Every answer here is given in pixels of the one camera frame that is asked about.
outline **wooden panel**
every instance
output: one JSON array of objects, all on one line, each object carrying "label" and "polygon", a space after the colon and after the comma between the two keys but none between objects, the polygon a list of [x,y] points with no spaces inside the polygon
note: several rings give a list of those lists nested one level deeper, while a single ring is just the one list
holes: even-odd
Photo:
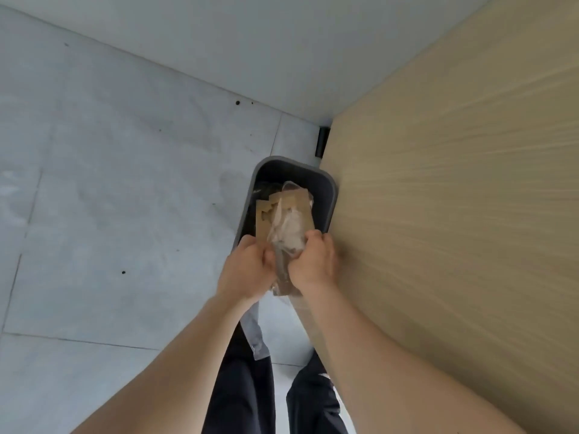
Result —
[{"label": "wooden panel", "polygon": [[338,116],[322,168],[348,297],[530,432],[579,432],[579,0],[492,1]]}]

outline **person's right arm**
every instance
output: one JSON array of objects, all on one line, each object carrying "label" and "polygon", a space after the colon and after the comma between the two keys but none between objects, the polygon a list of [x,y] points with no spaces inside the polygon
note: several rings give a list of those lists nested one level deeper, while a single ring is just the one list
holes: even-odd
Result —
[{"label": "person's right arm", "polygon": [[358,434],[524,432],[382,333],[338,290],[331,237],[313,230],[306,238],[289,275],[324,336],[338,392]]}]

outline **pant leg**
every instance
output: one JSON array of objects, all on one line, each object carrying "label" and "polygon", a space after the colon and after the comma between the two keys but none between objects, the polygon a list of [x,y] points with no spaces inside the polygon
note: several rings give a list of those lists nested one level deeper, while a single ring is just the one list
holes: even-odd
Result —
[{"label": "pant leg", "polygon": [[215,381],[202,434],[274,434],[271,358],[256,361],[238,324]]},{"label": "pant leg", "polygon": [[286,402],[290,434],[347,434],[332,381],[307,367],[296,378]]}]

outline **person's left arm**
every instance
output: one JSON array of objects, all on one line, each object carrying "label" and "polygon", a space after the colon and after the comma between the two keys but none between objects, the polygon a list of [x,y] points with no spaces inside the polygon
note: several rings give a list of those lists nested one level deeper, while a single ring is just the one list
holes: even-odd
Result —
[{"label": "person's left arm", "polygon": [[274,279],[273,252],[244,236],[223,265],[217,294],[143,372],[74,434],[200,433],[237,322]]}]

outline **tile floor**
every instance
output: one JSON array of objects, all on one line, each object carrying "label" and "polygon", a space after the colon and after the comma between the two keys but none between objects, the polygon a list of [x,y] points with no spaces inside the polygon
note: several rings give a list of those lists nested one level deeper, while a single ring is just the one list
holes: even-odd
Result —
[{"label": "tile floor", "polygon": [[[255,165],[318,165],[318,128],[3,7],[0,55],[0,426],[67,433],[211,296]],[[310,344],[271,296],[260,323],[284,433]]]}]

